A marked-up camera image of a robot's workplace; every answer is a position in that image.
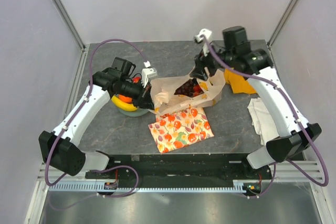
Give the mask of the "banana print plastic bag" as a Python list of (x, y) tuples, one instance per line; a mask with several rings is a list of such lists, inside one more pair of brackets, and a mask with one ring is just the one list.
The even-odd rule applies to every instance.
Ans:
[(224, 72), (217, 70), (206, 81), (189, 75), (151, 81), (151, 98), (156, 115), (172, 114), (188, 108), (214, 106), (222, 98)]

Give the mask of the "fake red apple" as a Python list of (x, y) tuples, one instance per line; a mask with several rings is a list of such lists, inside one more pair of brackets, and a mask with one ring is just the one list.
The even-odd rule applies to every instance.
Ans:
[(138, 83), (140, 81), (141, 81), (141, 77), (134, 77), (134, 78), (132, 78), (132, 82), (133, 83)]

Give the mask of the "fake orange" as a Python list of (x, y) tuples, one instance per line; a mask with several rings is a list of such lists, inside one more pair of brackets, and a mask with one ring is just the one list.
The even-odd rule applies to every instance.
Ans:
[(119, 99), (125, 103), (132, 103), (132, 98), (119, 94)]

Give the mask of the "fake banana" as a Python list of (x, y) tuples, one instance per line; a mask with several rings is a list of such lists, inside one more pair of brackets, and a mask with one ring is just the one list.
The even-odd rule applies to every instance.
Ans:
[(138, 109), (137, 107), (135, 107), (131, 103), (123, 102), (122, 100), (120, 100), (115, 95), (111, 98), (111, 101), (116, 107), (118, 107), (118, 108), (120, 108), (124, 111), (133, 112), (133, 111), (136, 111)]

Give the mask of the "fake dark grape bunch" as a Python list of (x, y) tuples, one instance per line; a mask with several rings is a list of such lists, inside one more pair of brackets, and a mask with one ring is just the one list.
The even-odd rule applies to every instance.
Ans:
[(182, 84), (179, 88), (177, 88), (174, 94), (192, 97), (192, 91), (193, 91), (194, 85), (195, 85), (195, 81), (193, 79), (189, 79), (184, 84)]

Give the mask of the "fake strawberry bunch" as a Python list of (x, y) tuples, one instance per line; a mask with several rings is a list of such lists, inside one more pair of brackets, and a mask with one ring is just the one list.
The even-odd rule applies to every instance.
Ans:
[(200, 94), (203, 94), (204, 91), (202, 90), (201, 86), (199, 84), (196, 84), (193, 86), (193, 91), (192, 91), (192, 97), (196, 97)]

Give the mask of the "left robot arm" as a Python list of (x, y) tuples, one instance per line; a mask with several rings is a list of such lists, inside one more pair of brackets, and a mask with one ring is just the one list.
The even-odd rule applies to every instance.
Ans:
[(149, 62), (144, 66), (139, 81), (131, 77), (135, 64), (118, 57), (111, 67), (93, 74), (83, 96), (67, 117), (51, 132), (43, 131), (39, 136), (45, 164), (70, 176), (82, 170), (97, 170), (103, 178), (111, 178), (115, 165), (109, 162), (108, 155), (85, 153), (78, 146), (91, 121), (109, 101), (129, 116), (141, 116), (154, 109), (150, 81), (158, 74)]

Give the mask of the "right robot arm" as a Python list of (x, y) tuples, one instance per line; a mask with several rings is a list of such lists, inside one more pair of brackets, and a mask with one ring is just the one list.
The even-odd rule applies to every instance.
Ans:
[(190, 76), (206, 81), (220, 68), (231, 70), (248, 81), (270, 113), (278, 136), (248, 154), (240, 166), (241, 174), (251, 179), (261, 167), (281, 163), (306, 150), (322, 130), (299, 112), (281, 84), (271, 58), (265, 50), (251, 48), (244, 27), (226, 28), (222, 34), (224, 46), (219, 49), (213, 45), (210, 30), (203, 28), (195, 35), (195, 42), (203, 48), (194, 58)]

